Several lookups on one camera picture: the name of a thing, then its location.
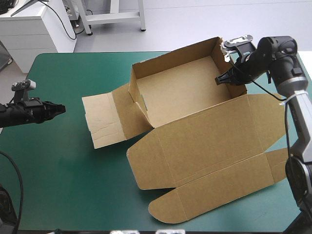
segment cabinet drawer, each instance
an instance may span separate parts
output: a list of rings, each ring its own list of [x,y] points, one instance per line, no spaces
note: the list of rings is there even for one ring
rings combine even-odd
[[[4,44],[7,50],[55,48],[55,45],[48,34],[0,36],[0,41]]]
[[[0,36],[49,34],[41,19],[0,20]]]
[[[23,73],[28,73],[35,58],[44,53],[57,53],[56,49],[8,50]]]

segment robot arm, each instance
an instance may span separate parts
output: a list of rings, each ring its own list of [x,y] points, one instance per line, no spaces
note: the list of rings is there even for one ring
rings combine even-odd
[[[36,83],[29,79],[12,85],[14,103],[0,104],[0,128],[43,123],[66,111],[63,105],[41,101],[39,97],[28,98],[28,91],[35,88]]]
[[[298,140],[289,148],[286,175],[301,214],[284,232],[285,234],[312,233],[312,103],[306,92],[308,80],[297,58],[297,43],[289,37],[265,37],[257,49],[252,36],[246,35],[221,44],[225,60],[238,52],[233,67],[215,79],[216,83],[242,85],[255,83],[261,74],[267,73],[280,95],[289,106]]]

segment zip tie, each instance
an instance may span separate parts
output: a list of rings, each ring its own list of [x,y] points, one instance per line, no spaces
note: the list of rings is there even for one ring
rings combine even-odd
[[[308,95],[308,92],[307,91],[295,91],[293,95],[291,95],[289,98],[287,98],[285,101],[281,102],[280,105],[281,106],[285,106],[285,104],[292,98],[294,98],[295,96],[298,96],[298,95],[302,95],[302,94],[306,94]]]

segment black cable on floor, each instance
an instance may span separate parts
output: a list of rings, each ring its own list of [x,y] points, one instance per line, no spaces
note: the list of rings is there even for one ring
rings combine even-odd
[[[17,165],[14,162],[14,160],[8,154],[6,154],[6,153],[4,153],[2,151],[0,151],[0,154],[5,156],[10,161],[10,163],[13,165],[13,167],[14,167],[17,175],[18,175],[18,178],[19,178],[19,187],[20,187],[19,216],[18,216],[16,225],[15,225],[14,231],[13,231],[13,233],[16,234],[18,232],[18,229],[19,229],[19,226],[20,226],[20,218],[21,218],[21,213],[22,213],[22,209],[23,209],[23,200],[24,200],[23,180],[22,180],[22,177],[21,177],[21,174],[20,174],[20,170],[17,167]]]

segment green table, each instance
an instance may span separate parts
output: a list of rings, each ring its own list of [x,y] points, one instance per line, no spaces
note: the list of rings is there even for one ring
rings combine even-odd
[[[129,81],[131,64],[163,52],[43,54],[28,75],[36,81],[31,97],[66,106],[66,113],[43,124],[10,127],[0,149],[13,157],[24,180],[21,229],[152,231],[282,231],[298,209],[286,180],[179,225],[155,220],[147,210],[165,190],[141,191],[126,158],[140,137],[93,149],[81,97],[106,93]],[[261,84],[268,86],[266,79]],[[249,85],[249,93],[259,89]],[[285,146],[282,138],[271,149]],[[16,210],[19,183],[0,158],[0,183]]]

